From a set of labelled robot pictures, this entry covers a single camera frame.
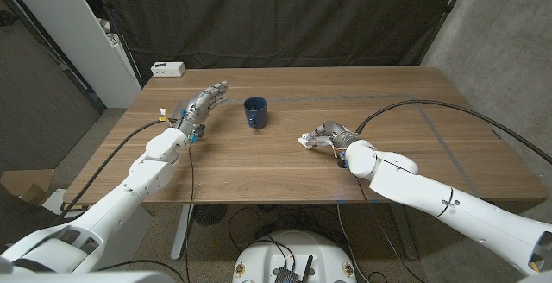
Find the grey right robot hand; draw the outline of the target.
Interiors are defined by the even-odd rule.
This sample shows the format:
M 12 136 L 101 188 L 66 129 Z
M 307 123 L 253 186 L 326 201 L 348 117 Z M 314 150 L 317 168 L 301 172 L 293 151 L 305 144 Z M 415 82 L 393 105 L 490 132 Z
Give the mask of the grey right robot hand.
M 310 133 L 304 133 L 298 142 L 307 149 L 314 147 L 347 148 L 359 141 L 358 135 L 340 123 L 326 121 Z

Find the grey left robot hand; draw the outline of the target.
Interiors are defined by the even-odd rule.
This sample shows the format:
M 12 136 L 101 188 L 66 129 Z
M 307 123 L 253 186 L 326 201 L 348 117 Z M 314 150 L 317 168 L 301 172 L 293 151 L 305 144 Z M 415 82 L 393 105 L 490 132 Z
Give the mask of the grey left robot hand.
M 185 136 L 191 136 L 196 129 L 207 119 L 210 112 L 219 104 L 228 100 L 225 96 L 228 90 L 226 80 L 215 83 L 205 90 L 199 92 L 184 107 L 184 113 L 178 120 L 176 129 L 183 132 Z

